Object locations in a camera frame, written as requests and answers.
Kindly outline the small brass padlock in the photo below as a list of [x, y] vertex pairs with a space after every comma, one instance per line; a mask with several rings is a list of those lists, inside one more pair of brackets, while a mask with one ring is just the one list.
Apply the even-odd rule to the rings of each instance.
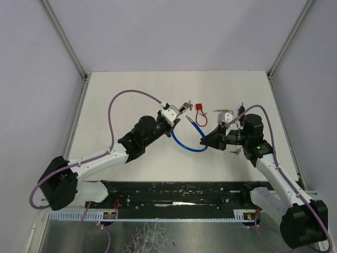
[[233, 111], [232, 110], [222, 109], [221, 111], [224, 112], [224, 113], [229, 113], [229, 114], [233, 115]]

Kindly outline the blue cable lock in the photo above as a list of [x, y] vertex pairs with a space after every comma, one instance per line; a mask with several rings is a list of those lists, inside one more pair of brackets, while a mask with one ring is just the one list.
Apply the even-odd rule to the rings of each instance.
[[[201, 130], [201, 128], [198, 126], [198, 124], [192, 120], [188, 115], [186, 116], [187, 120], [191, 123], [192, 126], [194, 126], [195, 130], [200, 134], [201, 137], [205, 138], [206, 135], [203, 133], [203, 131]], [[208, 149], [208, 146], [204, 146], [201, 149], [194, 149], [194, 148], [190, 148], [186, 145], [184, 145], [175, 135], [174, 131], [172, 131], [171, 133], [173, 140], [183, 149], [190, 151], [190, 152], [194, 152], [194, 153], [201, 153], [204, 152]]]

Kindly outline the silver keys of long padlock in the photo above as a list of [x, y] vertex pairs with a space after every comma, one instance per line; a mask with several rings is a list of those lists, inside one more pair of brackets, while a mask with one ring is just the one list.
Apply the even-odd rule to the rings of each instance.
[[231, 151], [231, 153], [234, 153], [234, 154], [236, 154], [236, 155], [239, 155], [241, 151], [242, 151], [242, 148], [239, 148], [239, 149], [237, 149], [237, 150], [235, 150], [235, 151]]

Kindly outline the black padlock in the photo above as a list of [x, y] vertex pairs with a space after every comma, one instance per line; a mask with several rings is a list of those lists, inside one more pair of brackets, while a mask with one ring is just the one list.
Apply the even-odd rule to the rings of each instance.
[[237, 111], [237, 115], [238, 116], [241, 115], [244, 111], [245, 111], [245, 107], [242, 103], [241, 106], [239, 107], [238, 111]]

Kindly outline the keys of blue cable lock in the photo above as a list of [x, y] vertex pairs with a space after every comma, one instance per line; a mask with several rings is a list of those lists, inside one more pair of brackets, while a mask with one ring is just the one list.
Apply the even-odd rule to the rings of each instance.
[[193, 104], [191, 103], [191, 100], [189, 100], [188, 102], [184, 102], [184, 103], [183, 103], [183, 106], [184, 106], [186, 109], [189, 109], [190, 111], [191, 111], [192, 108], [193, 108]]

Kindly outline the red cable padlock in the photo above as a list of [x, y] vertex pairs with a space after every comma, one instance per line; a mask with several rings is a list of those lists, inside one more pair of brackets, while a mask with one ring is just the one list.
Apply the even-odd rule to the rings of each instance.
[[203, 111], [203, 105], [202, 103], [197, 103], [195, 105], [195, 110], [196, 110], [196, 116], [195, 116], [195, 123], [199, 126], [199, 127], [205, 127], [208, 124], [208, 118], [207, 117], [203, 117], [200, 115], [201, 112]]

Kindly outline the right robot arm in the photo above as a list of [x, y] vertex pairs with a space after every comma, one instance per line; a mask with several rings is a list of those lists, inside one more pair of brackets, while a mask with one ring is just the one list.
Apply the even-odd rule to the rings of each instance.
[[250, 201], [266, 212], [279, 226], [288, 247], [330, 241], [328, 208], [321, 200], [314, 200], [284, 171], [274, 155], [274, 148], [264, 139], [262, 118], [247, 114], [243, 128], [232, 130], [230, 113], [220, 113], [217, 127], [200, 140], [205, 145], [224, 151], [227, 145], [240, 145], [244, 156], [260, 171], [275, 191], [269, 192], [257, 182], [246, 185], [245, 194]]

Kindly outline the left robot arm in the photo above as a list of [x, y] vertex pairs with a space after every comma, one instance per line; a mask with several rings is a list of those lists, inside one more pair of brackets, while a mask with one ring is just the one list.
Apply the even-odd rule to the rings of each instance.
[[180, 112], [160, 110], [156, 118], [143, 116], [133, 129], [118, 139], [112, 148], [73, 161], [62, 156], [54, 158], [37, 186], [53, 211], [69, 206], [73, 201], [102, 202], [109, 193], [104, 183], [87, 179], [101, 171], [131, 162], [145, 153], [146, 147], [161, 136], [171, 136], [179, 123]]

